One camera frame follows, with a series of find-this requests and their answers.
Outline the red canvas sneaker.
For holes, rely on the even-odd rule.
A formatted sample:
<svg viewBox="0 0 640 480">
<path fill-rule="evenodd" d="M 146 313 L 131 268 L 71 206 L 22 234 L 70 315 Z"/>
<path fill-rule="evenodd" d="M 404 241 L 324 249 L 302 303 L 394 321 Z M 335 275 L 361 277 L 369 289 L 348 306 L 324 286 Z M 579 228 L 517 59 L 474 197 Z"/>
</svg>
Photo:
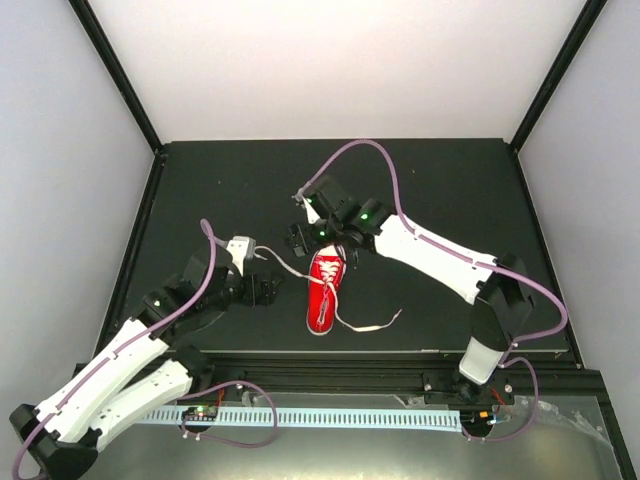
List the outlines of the red canvas sneaker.
<svg viewBox="0 0 640 480">
<path fill-rule="evenodd" d="M 336 310 L 335 293 L 346 273 L 346 252 L 331 244 L 318 250 L 311 261 L 308 281 L 306 325 L 316 336 L 327 334 L 333 327 Z"/>
</svg>

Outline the white shoelace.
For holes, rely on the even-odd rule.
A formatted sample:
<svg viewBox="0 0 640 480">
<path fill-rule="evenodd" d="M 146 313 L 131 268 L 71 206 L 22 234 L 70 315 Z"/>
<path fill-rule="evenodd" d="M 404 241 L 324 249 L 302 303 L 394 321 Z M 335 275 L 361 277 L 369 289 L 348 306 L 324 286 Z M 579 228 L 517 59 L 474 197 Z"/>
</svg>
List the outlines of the white shoelace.
<svg viewBox="0 0 640 480">
<path fill-rule="evenodd" d="M 294 269 L 269 247 L 256 246 L 255 250 L 258 258 L 264 259 L 259 253 L 269 253 L 288 273 L 307 281 L 306 325 L 312 335 L 327 335 L 335 322 L 355 333 L 376 332 L 391 327 L 402 314 L 402 309 L 399 309 L 388 322 L 369 326 L 354 326 L 341 318 L 338 293 L 347 271 L 346 251 L 341 246 L 331 244 L 319 249 L 311 260 L 307 274 Z"/>
</svg>

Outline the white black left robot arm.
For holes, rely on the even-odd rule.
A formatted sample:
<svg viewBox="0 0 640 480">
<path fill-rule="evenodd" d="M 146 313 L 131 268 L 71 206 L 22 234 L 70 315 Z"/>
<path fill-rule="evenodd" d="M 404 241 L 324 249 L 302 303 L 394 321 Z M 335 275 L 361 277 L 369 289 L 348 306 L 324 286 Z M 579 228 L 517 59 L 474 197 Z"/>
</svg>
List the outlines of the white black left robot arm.
<svg viewBox="0 0 640 480">
<path fill-rule="evenodd" d="M 21 404 L 9 421 L 21 440 L 11 475 L 18 479 L 26 456 L 40 479 L 79 479 L 121 433 L 157 408 L 221 393 L 214 366 L 181 339 L 202 329 L 210 312 L 234 304 L 270 305 L 281 281 L 247 269 L 254 239 L 207 236 L 183 272 L 144 296 L 96 356 L 56 393 L 36 405 Z"/>
</svg>

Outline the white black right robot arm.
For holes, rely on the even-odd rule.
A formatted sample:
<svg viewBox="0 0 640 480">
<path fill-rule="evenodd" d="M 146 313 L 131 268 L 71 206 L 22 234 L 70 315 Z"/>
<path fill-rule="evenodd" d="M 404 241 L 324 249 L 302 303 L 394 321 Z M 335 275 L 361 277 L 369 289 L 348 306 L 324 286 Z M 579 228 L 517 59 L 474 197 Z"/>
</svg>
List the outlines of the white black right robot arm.
<svg viewBox="0 0 640 480">
<path fill-rule="evenodd" d="M 306 324 L 327 334 L 340 320 L 338 290 L 347 256 L 358 249 L 403 263 L 459 295 L 472 308 L 470 339 L 451 382 L 440 390 L 460 402 L 479 402 L 511 345 L 509 327 L 528 318 L 531 291 L 519 284 L 523 262 L 465 249 L 422 229 L 373 198 L 364 203 L 334 179 L 323 176 L 298 199 L 306 219 L 287 229 L 285 243 L 298 256 L 311 256 Z"/>
</svg>

